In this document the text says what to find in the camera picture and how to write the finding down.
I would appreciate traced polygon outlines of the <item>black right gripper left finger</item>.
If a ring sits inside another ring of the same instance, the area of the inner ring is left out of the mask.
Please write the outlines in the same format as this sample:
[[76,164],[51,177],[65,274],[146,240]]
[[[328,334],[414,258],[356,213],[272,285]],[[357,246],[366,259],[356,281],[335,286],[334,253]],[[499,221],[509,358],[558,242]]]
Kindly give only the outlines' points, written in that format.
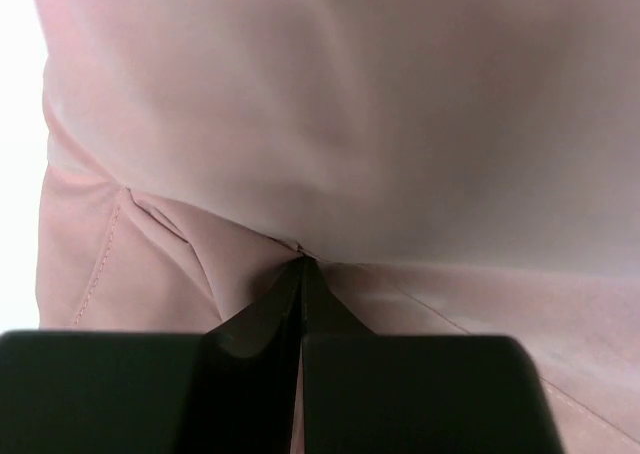
[[205,334],[14,331],[1,338],[5,453],[286,453],[301,261]]

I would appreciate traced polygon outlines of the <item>pink trousers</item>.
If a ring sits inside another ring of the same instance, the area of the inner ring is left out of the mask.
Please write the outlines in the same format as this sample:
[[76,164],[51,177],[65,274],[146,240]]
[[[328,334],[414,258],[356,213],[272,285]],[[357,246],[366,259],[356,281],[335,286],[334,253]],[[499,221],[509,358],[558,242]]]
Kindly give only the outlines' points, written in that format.
[[315,258],[381,333],[504,332],[639,449],[639,0],[35,0],[45,329],[204,332]]

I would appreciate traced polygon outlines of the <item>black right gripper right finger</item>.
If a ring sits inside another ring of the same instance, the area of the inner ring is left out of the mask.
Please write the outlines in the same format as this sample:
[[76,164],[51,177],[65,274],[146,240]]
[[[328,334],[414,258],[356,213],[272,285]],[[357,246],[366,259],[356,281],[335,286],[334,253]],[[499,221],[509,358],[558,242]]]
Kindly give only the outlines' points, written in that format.
[[309,453],[559,453],[534,363],[513,338],[379,335],[329,289],[301,281]]

